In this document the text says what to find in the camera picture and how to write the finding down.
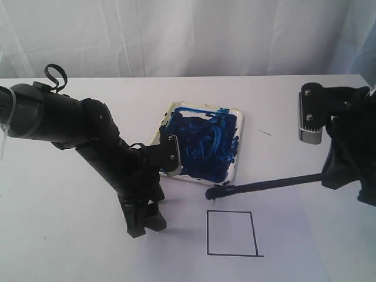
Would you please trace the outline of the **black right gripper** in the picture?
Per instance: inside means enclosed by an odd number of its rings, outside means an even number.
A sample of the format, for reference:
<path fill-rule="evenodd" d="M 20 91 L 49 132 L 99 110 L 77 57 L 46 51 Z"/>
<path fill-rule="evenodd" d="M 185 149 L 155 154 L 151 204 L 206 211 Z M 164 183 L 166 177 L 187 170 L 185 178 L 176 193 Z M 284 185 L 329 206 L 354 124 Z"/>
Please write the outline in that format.
<path fill-rule="evenodd" d="M 331 138 L 321 185 L 337 190 L 358 182 L 357 200 L 376 205 L 375 195 L 375 95 L 368 86 L 352 88 L 347 109 L 327 118 Z"/>

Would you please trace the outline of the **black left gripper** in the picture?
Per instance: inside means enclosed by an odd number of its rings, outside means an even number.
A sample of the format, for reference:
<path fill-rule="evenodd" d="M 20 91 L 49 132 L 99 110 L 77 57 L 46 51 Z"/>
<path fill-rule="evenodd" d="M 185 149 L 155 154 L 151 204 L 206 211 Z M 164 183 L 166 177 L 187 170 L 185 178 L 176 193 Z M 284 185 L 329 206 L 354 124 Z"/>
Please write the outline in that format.
<path fill-rule="evenodd" d="M 146 234 L 145 227 L 153 231 L 167 228 L 167 222 L 158 205 L 158 202 L 165 199 L 165 194 L 160 185 L 159 168 L 149 164 L 146 146 L 143 143 L 134 143 L 130 146 L 130 152 L 135 160 L 129 163 L 129 173 L 125 180 L 121 181 L 117 196 L 126 221 L 127 233 L 131 237 L 140 237 Z"/>

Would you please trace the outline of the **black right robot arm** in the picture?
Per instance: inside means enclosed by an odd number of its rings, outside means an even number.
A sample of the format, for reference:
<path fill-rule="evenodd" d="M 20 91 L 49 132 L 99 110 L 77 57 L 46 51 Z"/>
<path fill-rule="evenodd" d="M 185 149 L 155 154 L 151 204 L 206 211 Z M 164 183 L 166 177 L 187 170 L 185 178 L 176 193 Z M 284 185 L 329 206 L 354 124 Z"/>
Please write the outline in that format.
<path fill-rule="evenodd" d="M 321 184 L 337 190 L 359 181 L 358 201 L 375 206 L 375 93 L 366 86 L 355 89 L 344 107 L 325 121 L 331 143 Z"/>

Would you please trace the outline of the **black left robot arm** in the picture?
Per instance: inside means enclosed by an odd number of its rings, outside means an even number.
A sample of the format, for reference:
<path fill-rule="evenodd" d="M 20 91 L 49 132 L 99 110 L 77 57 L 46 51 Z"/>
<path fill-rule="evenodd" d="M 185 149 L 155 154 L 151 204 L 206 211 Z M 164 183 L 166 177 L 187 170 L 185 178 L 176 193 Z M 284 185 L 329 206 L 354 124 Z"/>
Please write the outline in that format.
<path fill-rule="evenodd" d="M 159 168 L 151 165 L 147 146 L 128 145 L 121 138 L 104 103 L 53 93 L 37 82 L 2 87 L 1 127 L 13 138 L 75 149 L 116 191 L 127 233 L 133 238 L 144 235 L 146 229 L 166 229 L 158 206 L 165 197 Z"/>

